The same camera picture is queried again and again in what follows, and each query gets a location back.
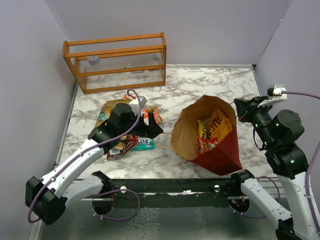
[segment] white wall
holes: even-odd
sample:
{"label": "white wall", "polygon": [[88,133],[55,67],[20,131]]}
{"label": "white wall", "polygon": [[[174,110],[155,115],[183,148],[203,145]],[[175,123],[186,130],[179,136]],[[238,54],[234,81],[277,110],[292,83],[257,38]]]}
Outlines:
{"label": "white wall", "polygon": [[[320,95],[320,1],[294,0],[256,66],[259,88],[265,95],[269,84],[286,84],[287,90]],[[320,101],[288,95],[274,107],[297,112],[305,128],[297,141],[311,160],[320,140]],[[320,157],[313,167],[311,183],[320,205]]]}
{"label": "white wall", "polygon": [[27,239],[25,184],[52,169],[75,81],[43,0],[0,1],[0,239]]}
{"label": "white wall", "polygon": [[167,64],[257,64],[292,0],[45,0],[72,40],[164,32]]}

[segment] green snack package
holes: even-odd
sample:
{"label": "green snack package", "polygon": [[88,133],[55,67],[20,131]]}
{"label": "green snack package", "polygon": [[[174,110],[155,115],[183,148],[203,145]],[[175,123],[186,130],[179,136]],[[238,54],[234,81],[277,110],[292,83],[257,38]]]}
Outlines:
{"label": "green snack package", "polygon": [[135,145],[135,147],[131,149],[131,151],[150,150],[154,148],[155,148],[155,144],[152,139],[138,136],[138,142]]}

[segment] gray floor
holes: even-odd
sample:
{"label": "gray floor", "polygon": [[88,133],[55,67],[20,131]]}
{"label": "gray floor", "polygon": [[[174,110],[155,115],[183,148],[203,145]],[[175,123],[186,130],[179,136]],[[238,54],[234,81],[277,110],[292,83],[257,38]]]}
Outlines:
{"label": "gray floor", "polygon": [[[124,217],[133,209],[113,212]],[[249,212],[261,215],[252,204]],[[142,208],[127,221],[100,220],[93,216],[91,201],[68,208],[51,226],[43,225],[39,240],[276,240],[267,219],[249,219],[229,208]]]}

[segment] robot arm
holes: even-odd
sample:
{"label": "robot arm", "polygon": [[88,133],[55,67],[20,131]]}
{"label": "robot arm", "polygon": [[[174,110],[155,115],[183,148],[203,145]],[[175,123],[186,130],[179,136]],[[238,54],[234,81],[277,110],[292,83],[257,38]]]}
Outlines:
{"label": "robot arm", "polygon": [[[293,111],[281,110],[273,119],[268,114],[273,104],[287,99],[285,92],[284,85],[273,85],[269,86],[268,96],[235,99],[234,103],[239,121],[251,123],[261,138],[267,162],[283,186],[291,214],[268,196],[254,179],[243,182],[241,190],[272,222],[278,239],[316,240],[320,235],[306,195],[306,187],[310,186],[305,185],[309,165],[304,152],[295,144],[305,129],[299,115]],[[312,203],[319,221],[314,199]]]}
{"label": "robot arm", "polygon": [[94,128],[81,147],[62,165],[41,179],[32,177],[26,183],[25,204],[36,213],[45,224],[54,223],[65,211],[66,206],[90,195],[98,194],[106,181],[98,176],[73,183],[92,163],[115,147],[117,136],[129,131],[140,137],[155,138],[163,133],[154,115],[148,114],[149,125],[144,118],[137,119],[128,104],[118,103],[110,117]]}

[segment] cable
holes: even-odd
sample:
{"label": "cable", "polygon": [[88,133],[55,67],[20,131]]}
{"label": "cable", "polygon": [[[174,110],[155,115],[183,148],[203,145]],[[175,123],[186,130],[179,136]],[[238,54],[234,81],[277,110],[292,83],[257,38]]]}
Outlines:
{"label": "cable", "polygon": [[[259,181],[260,179],[269,179],[269,180],[273,183],[273,185],[275,186],[276,191],[277,191],[277,193],[278,193],[278,200],[277,200],[277,202],[280,203],[280,201],[281,201],[280,190],[279,190],[279,187],[277,186],[277,184],[275,183],[275,181],[273,181],[273,180],[272,180],[270,177],[268,177],[268,176],[260,176],[260,177],[258,177],[256,180]],[[236,213],[236,214],[238,214],[238,215],[241,215],[241,216],[243,216],[243,217],[246,217],[246,218],[250,218],[250,219],[265,219],[265,218],[266,218],[266,216],[254,216],[254,215],[245,214],[245,213],[243,213],[243,212],[238,212],[238,211],[235,210],[230,204],[229,204],[229,208],[230,208],[231,210],[233,210],[234,213]]]}
{"label": "cable", "polygon": [[256,148],[259,149],[259,151],[265,150],[265,145],[264,144],[262,144],[261,148],[258,147],[258,144],[256,142],[256,130],[255,129],[253,129],[253,141],[254,141],[254,144],[255,144]]}
{"label": "cable", "polygon": [[[292,94],[292,95],[302,95],[302,96],[308,96],[308,97],[312,97],[315,99],[319,99],[320,100],[320,96],[319,95],[315,95],[315,94],[311,94],[311,93],[304,93],[304,92],[299,92],[299,91],[283,91],[283,94]],[[311,211],[311,215],[316,227],[316,230],[318,233],[320,233],[320,225],[317,219],[317,214],[316,214],[316,210],[314,207],[314,204],[312,202],[312,198],[313,196],[311,196],[311,191],[310,191],[310,185],[309,185],[309,181],[310,181],[310,175],[311,175],[311,170],[312,167],[315,164],[315,161],[317,159],[318,153],[320,150],[320,141],[318,143],[318,145],[316,146],[316,149],[314,151],[314,154],[312,156],[311,162],[309,164],[308,169],[306,170],[306,174],[305,174],[305,179],[304,179],[304,185],[305,185],[305,192],[306,192],[306,197],[309,203],[309,207],[310,207],[310,211]]]}
{"label": "cable", "polygon": [[140,199],[138,194],[135,191],[132,191],[130,189],[117,189],[117,190],[112,190],[112,191],[107,191],[104,193],[99,193],[96,196],[103,196],[103,195],[107,195],[107,194],[113,194],[113,193],[117,193],[117,192],[121,192],[121,191],[128,191],[130,193],[133,193],[137,202],[138,202],[138,206],[134,212],[134,214],[130,215],[130,216],[126,216],[126,217],[121,217],[121,218],[115,218],[115,217],[110,217],[110,216],[105,216],[105,215],[99,215],[98,213],[96,213],[94,206],[92,205],[92,210],[94,212],[94,216],[97,215],[99,216],[101,219],[108,219],[108,220],[114,220],[114,221],[125,221],[125,220],[129,220],[132,219],[134,216],[136,216],[140,210]]}
{"label": "cable", "polygon": [[[137,98],[137,100],[138,100],[138,104],[139,104],[139,114],[137,115],[134,124],[133,124],[127,131],[125,131],[124,133],[122,133],[122,134],[120,134],[120,135],[118,135],[118,136],[116,136],[116,137],[114,137],[114,138],[108,139],[108,140],[106,140],[106,141],[102,141],[102,142],[100,142],[100,143],[98,143],[98,144],[96,144],[96,145],[93,145],[93,146],[91,146],[91,147],[88,147],[87,149],[83,150],[83,151],[80,153],[80,155],[83,155],[83,154],[85,154],[86,152],[88,152],[88,151],[90,151],[90,150],[92,150],[92,149],[94,149],[94,148],[103,146],[103,145],[105,145],[105,144],[107,144],[107,143],[110,143],[110,142],[112,142],[112,141],[114,141],[114,140],[117,140],[117,139],[121,138],[122,136],[127,135],[128,133],[130,133],[130,132],[132,131],[132,129],[135,128],[135,126],[136,126],[136,125],[138,124],[138,122],[139,122],[139,119],[140,119],[140,116],[141,116],[142,107],[141,107],[141,100],[140,100],[140,97],[139,97],[138,93],[137,93],[135,90],[133,90],[133,89],[128,89],[126,93],[129,95],[129,92],[130,92],[130,91],[132,91],[132,92],[135,94],[135,96],[136,96],[136,98]],[[77,160],[77,159],[80,157],[80,155],[77,155],[77,156],[75,156],[74,158],[72,158],[65,166],[63,166],[63,167],[61,168],[60,171],[58,171],[53,177],[51,177],[50,180],[49,180],[45,185],[43,185],[43,187],[37,192],[37,194],[35,195],[33,201],[31,202],[31,205],[30,205],[30,208],[29,208],[29,211],[28,211],[27,220],[28,220],[29,223],[34,224],[34,223],[36,223],[36,222],[38,222],[38,221],[40,220],[40,218],[37,218],[37,219],[35,219],[35,220],[32,220],[32,219],[31,219],[31,214],[32,214],[32,212],[33,212],[33,209],[34,209],[34,207],[35,207],[35,204],[36,204],[39,196],[40,196],[40,195],[43,193],[43,191],[48,187],[48,185],[50,185],[52,182],[54,182],[54,181],[56,180],[56,178],[57,178],[66,168],[68,168],[75,160]]]}
{"label": "cable", "polygon": [[[171,132],[163,132],[162,134],[172,134],[172,133]],[[170,146],[158,145],[154,138],[152,140],[153,140],[154,145],[159,147],[159,148],[162,148],[162,149],[173,149],[173,147],[170,147]]]}

